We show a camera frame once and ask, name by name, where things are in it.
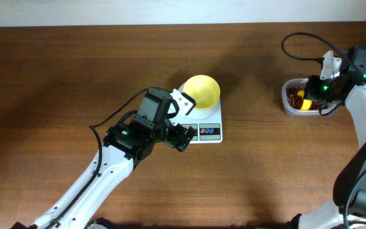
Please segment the yellow measuring scoop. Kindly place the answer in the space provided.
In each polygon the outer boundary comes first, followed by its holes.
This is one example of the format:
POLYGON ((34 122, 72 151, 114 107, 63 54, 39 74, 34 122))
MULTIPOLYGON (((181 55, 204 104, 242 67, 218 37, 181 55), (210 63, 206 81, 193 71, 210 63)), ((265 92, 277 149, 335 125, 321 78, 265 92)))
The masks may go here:
POLYGON ((304 98, 304 91, 303 90, 298 91, 297 96, 302 99, 301 110, 303 111, 309 110, 312 105, 312 101, 304 98))

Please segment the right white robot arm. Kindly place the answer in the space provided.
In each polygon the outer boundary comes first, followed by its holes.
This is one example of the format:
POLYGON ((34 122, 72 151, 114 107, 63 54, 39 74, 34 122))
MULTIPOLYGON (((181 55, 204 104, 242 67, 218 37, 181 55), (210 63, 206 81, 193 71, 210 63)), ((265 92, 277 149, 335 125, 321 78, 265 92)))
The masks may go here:
POLYGON ((338 175, 332 199, 307 214, 298 214, 287 228, 357 228, 366 226, 366 48, 352 46, 335 57, 332 51, 318 58, 320 75, 308 78, 304 98, 324 104, 327 116, 344 106, 355 126, 359 150, 338 175))

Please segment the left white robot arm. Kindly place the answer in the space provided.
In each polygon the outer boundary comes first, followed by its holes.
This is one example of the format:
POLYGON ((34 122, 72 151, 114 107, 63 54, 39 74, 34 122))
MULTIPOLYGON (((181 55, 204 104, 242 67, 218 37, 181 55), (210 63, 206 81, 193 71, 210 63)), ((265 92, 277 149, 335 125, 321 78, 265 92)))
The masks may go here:
POLYGON ((196 106, 184 92, 150 87, 140 107, 125 113, 104 137, 95 134, 98 151, 66 193, 31 228, 87 228, 92 216, 119 183, 163 142, 183 152, 195 135, 179 122, 196 106))

